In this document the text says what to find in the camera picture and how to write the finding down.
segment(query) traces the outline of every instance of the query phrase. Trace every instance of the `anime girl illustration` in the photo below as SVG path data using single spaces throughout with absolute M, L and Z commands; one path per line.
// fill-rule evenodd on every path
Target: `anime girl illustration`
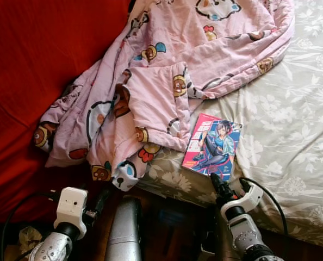
M 193 166 L 192 169 L 198 171 L 210 166 L 219 166 L 228 162 L 228 160 L 233 165 L 235 143 L 229 135 L 231 131 L 231 123 L 227 120 L 218 121 L 215 130 L 203 131 L 199 137 L 201 151 L 193 157 L 193 160 L 197 161 L 198 164 Z

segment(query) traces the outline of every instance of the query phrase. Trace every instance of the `white robot part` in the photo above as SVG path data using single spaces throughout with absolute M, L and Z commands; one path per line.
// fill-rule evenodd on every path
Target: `white robot part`
M 229 201 L 223 205 L 223 207 L 221 208 L 221 216 L 226 221 L 228 221 L 226 211 L 235 206 L 243 207 L 245 212 L 249 212 L 259 204 L 259 201 L 262 199 L 262 196 L 263 190 L 260 187 L 252 184 L 249 191 L 244 195 L 244 197 L 238 200 Z
M 61 191 L 54 228 L 61 222 L 71 223 L 80 231 L 78 239 L 83 238 L 86 234 L 86 226 L 82 216 L 87 196 L 88 192 L 86 190 L 71 187 L 64 188 Z

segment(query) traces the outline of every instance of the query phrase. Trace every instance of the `red bow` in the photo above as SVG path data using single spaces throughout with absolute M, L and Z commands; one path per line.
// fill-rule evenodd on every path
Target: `red bow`
M 213 32 L 213 30 L 214 30 L 213 26 L 204 26 L 203 28 L 204 28 L 205 33 L 206 32 Z

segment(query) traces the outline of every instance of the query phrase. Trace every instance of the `bed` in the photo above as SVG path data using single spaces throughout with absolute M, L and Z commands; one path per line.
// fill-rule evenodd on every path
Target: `bed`
M 282 62 L 245 87 L 203 102 L 190 121 L 193 128 L 202 112 L 242 123 L 234 176 L 273 193 L 292 237 L 323 246 L 323 1 L 295 1 L 295 18 Z M 204 207 L 214 203 L 210 180 L 181 168 L 183 156 L 164 147 L 137 186 Z M 283 232 L 267 197 L 253 216 L 259 227 Z

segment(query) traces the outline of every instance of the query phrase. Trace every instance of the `wooden floor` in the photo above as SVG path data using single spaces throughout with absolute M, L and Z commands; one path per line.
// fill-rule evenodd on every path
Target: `wooden floor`
M 194 237 L 206 222 L 206 210 L 184 202 L 164 199 L 149 192 L 133 189 L 131 194 L 139 198 L 144 215 L 145 261 L 193 261 L 196 260 L 199 237 Z M 104 261 L 113 209 L 122 199 L 118 192 L 105 207 L 95 229 L 79 241 L 70 261 Z M 262 231 L 264 242 L 282 256 L 284 238 L 269 231 Z M 323 261 L 323 247 L 292 239 L 285 261 Z

